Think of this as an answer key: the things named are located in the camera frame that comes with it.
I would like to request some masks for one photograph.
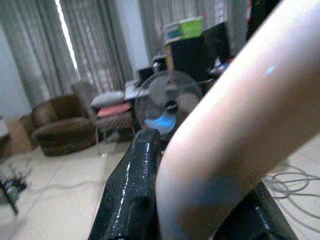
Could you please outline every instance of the computer monitor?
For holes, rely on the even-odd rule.
[[[214,66],[217,57],[222,63],[231,57],[227,26],[224,22],[207,29],[203,32],[203,36],[208,48],[210,67]]]

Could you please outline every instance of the pillow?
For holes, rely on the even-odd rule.
[[[125,93],[123,91],[109,91],[96,96],[91,102],[91,107],[100,109],[123,103],[124,100]]]
[[[112,115],[124,113],[131,108],[131,104],[129,102],[118,104],[115,106],[109,106],[101,108],[97,114],[98,118],[105,118]]]

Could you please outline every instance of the green container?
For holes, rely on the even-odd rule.
[[[202,16],[187,18],[179,24],[182,39],[200,37],[203,32],[204,19]]]

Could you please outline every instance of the fan blade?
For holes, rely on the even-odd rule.
[[[157,129],[160,135],[170,133],[176,126],[176,115],[164,112],[157,119],[146,119],[144,123],[148,128]]]
[[[176,99],[178,105],[178,113],[176,117],[176,124],[180,126],[188,115],[194,110],[194,108],[200,102],[197,95],[191,92],[185,92],[179,95]]]
[[[168,96],[166,93],[168,78],[159,77],[156,81],[151,82],[149,86],[149,96],[155,105],[163,107],[168,101]]]

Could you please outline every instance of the white wall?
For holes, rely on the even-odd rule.
[[[31,112],[17,65],[0,25],[0,115],[17,118]]]
[[[137,70],[150,66],[139,0],[116,0],[116,6],[133,76],[137,77]]]

